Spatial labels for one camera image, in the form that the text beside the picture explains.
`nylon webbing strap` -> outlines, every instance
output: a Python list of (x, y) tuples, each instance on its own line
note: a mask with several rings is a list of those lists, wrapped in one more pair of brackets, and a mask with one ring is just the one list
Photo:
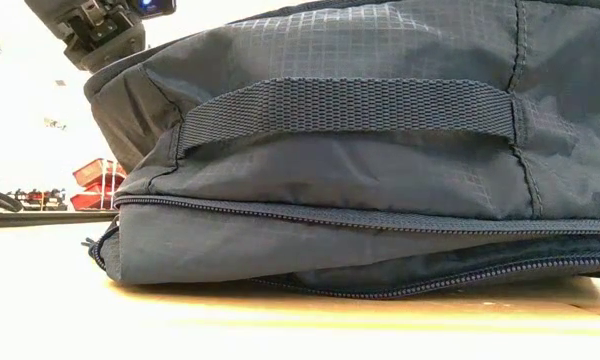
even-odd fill
[(196, 146), (276, 133), (450, 130), (513, 142), (507, 93), (469, 80), (282, 78), (210, 100), (186, 117), (178, 156)]

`red container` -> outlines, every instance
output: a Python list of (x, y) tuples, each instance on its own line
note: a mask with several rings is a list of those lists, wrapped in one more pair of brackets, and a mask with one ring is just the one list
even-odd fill
[[(107, 193), (104, 195), (104, 209), (111, 208), (111, 185), (106, 187)], [(93, 184), (86, 188), (82, 193), (77, 194), (71, 198), (71, 204), (75, 210), (93, 210), (100, 209), (100, 202), (102, 200), (102, 186), (100, 184)]]
[[(104, 160), (104, 159), (96, 159), (90, 162), (89, 164), (83, 166), (79, 170), (73, 173), (73, 177), (76, 178), (78, 185), (82, 187), (89, 187), (93, 184), (101, 184), (102, 183), (102, 172), (103, 167), (106, 166), (105, 169), (105, 179), (107, 184), (111, 184), (113, 181), (113, 161)], [(116, 187), (124, 181), (127, 177), (127, 173), (124, 171), (122, 166), (118, 164), (116, 169)]]

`backpack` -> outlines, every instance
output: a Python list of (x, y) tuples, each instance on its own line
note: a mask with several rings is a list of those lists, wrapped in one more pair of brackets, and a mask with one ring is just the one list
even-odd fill
[(391, 299), (600, 277), (600, 0), (326, 0), (86, 84), (121, 284)]

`wooden surface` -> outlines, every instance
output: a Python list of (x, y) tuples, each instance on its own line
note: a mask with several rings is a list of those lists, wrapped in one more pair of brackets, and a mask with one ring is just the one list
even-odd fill
[[(206, 335), (249, 329), (240, 335), (243, 340), (256, 330), (268, 331), (271, 338), (312, 329), (351, 333), (348, 339), (369, 331), (436, 338), (600, 336), (600, 280), (585, 278), (400, 301), (293, 295), (245, 284), (122, 288), (108, 280), (80, 245), (105, 228), (100, 223), (0, 229), (0, 339), (46, 336), (41, 325), (49, 333), (77, 339), (101, 329), (127, 335), (149, 329)], [(316, 334), (313, 330), (307, 334)]]

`zipper track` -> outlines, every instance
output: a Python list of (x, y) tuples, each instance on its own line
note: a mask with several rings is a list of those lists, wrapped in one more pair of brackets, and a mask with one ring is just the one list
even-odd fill
[[(586, 235), (600, 234), (600, 220), (511, 220), (457, 219), (413, 214), (387, 214), (379, 211), (322, 209), (298, 205), (244, 203), (186, 199), (167, 196), (123, 196), (116, 208), (125, 204), (167, 205), (226, 214), (258, 216), (354, 229), (414, 232), (445, 235)], [(249, 210), (259, 207), (263, 211)], [(333, 220), (329, 217), (342, 217)]]
[(364, 299), (364, 300), (391, 300), (398, 299), (426, 292), (438, 291), (452, 287), (459, 287), (478, 283), (480, 281), (491, 280), (498, 277), (503, 277), (508, 274), (521, 273), (525, 271), (538, 271), (549, 268), (559, 267), (599, 267), (600, 256), (558, 256), (548, 257), (543, 259), (525, 260), (511, 262), (504, 265), (491, 266), (480, 270), (468, 271), (458, 275), (452, 275), (436, 280), (420, 282), (418, 284), (395, 288), (386, 291), (371, 291), (371, 292), (346, 292), (321, 290), (303, 287), (299, 285), (288, 284), (284, 282), (271, 281), (266, 279), (249, 279), (250, 282), (289, 290), (308, 295), (320, 295), (339, 298)]

